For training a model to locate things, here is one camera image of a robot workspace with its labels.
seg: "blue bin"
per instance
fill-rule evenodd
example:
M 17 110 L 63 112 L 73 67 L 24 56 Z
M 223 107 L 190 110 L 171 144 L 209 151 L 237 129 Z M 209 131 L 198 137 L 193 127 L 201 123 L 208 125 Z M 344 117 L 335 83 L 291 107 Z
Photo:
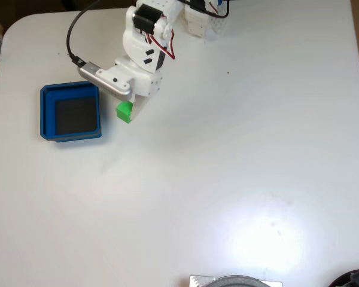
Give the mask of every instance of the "blue bin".
M 40 92 L 40 134 L 67 142 L 101 137 L 99 91 L 92 83 L 48 85 Z

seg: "black cable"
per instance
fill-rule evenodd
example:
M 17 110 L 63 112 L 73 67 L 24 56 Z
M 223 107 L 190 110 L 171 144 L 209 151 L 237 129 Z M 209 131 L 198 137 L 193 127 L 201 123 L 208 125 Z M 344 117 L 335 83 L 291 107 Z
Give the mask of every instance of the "black cable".
M 227 9 L 227 10 L 226 10 L 226 14 L 225 14 L 225 15 L 218 15 L 218 14 L 215 14 L 215 13 L 213 13 L 213 12 L 210 12 L 210 11 L 208 11 L 208 10 L 206 10 L 206 9 L 200 9 L 199 6 L 194 5 L 194 4 L 192 4 L 192 3 L 190 3 L 190 2 L 188 2 L 188 1 L 186 1 L 186 0 L 178 0 L 178 1 L 181 2 L 181 3 L 183 3 L 183 4 L 189 5 L 191 8 L 193 8 L 193 9 L 195 9 L 195 10 L 201 12 L 201 13 L 207 14 L 207 15 L 209 15 L 209 16 L 211 16 L 211 17 L 214 17 L 214 18 L 224 19 L 224 18 L 226 18 L 226 17 L 229 15 L 229 12 L 230 12 L 230 0 L 226 0 L 226 2 L 227 2 L 227 7 L 226 7 L 226 9 Z
M 75 63 L 77 66 L 82 67 L 86 64 L 86 62 L 81 59 L 80 57 L 76 56 L 75 54 L 72 53 L 71 51 L 71 33 L 72 33 L 72 29 L 74 27 L 74 25 L 76 24 L 77 20 L 89 9 L 93 8 L 98 2 L 100 2 L 101 0 L 97 0 L 95 2 L 93 2 L 92 4 L 90 4 L 88 7 L 86 7 L 83 11 L 81 11 L 80 13 L 77 14 L 76 18 L 73 20 L 72 24 L 69 27 L 68 30 L 68 34 L 66 35 L 66 49 L 68 50 L 68 54 L 70 56 L 70 58 L 72 59 L 72 62 Z

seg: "white table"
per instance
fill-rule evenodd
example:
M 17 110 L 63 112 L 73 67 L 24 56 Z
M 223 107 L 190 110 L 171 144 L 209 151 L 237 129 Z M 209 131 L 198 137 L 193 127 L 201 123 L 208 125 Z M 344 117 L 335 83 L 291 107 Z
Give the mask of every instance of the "white table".
M 327 286 L 359 268 L 359 59 L 348 0 L 241 0 L 223 36 L 178 22 L 177 59 L 131 124 L 39 135 L 39 91 L 80 81 L 76 13 L 26 17 L 0 61 L 0 286 L 180 286 L 244 274 Z M 122 55 L 125 9 L 72 50 Z

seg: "brown floor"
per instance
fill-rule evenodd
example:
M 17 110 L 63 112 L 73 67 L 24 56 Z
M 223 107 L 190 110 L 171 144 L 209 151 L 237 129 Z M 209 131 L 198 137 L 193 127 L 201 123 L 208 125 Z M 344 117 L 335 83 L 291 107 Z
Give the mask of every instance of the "brown floor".
M 25 16 L 39 13 L 82 10 L 94 0 L 0 0 L 0 23 L 7 30 Z M 135 5 L 136 0 L 102 0 L 97 8 L 120 8 Z

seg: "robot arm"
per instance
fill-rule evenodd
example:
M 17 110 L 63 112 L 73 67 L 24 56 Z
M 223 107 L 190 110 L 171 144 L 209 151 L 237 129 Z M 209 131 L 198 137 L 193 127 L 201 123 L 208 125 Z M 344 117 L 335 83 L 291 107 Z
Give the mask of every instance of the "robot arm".
M 227 7 L 225 15 L 219 15 L 218 7 L 221 12 Z M 127 102 L 135 96 L 133 104 L 130 105 L 133 108 L 127 122 L 132 120 L 148 99 L 160 90 L 163 79 L 160 68 L 167 56 L 175 59 L 173 24 L 182 11 L 185 12 L 188 31 L 205 37 L 207 30 L 212 28 L 212 18 L 227 17 L 229 2 L 138 0 L 136 7 L 131 6 L 126 12 L 123 47 L 127 55 L 117 58 L 115 66 L 108 70 L 91 62 L 82 62 L 78 65 L 78 72 L 83 78 L 118 100 Z

